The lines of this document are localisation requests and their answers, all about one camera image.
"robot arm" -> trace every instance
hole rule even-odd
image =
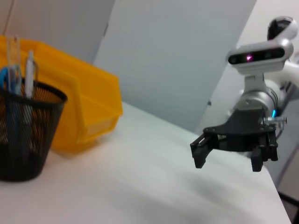
[[[299,65],[289,58],[298,32],[295,20],[274,19],[268,41],[241,46],[228,53],[227,62],[244,75],[245,89],[227,122],[207,127],[190,146],[196,168],[202,168],[213,149],[251,152],[252,169],[259,172],[263,161],[278,160],[276,128],[283,129],[286,118],[280,115],[290,97],[285,84],[299,86]]]

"yellow plastic bin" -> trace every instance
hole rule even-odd
[[[52,85],[68,96],[52,142],[56,151],[80,152],[115,128],[122,115],[116,76],[41,42],[21,40],[20,46],[22,65],[32,49],[39,66],[38,81]],[[1,67],[7,65],[6,49],[6,39],[1,36]]]

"purple light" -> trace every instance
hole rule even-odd
[[[253,57],[252,57],[252,55],[248,54],[246,59],[247,59],[248,62],[251,62],[253,60]]]

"white table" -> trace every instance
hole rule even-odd
[[[49,153],[42,174],[0,182],[2,224],[287,224],[266,168],[213,150],[196,169],[196,135],[124,104],[114,133],[72,158]]]

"pencil holder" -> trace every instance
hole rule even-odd
[[[66,101],[63,92],[40,82],[32,99],[0,90],[0,180],[41,173]]]

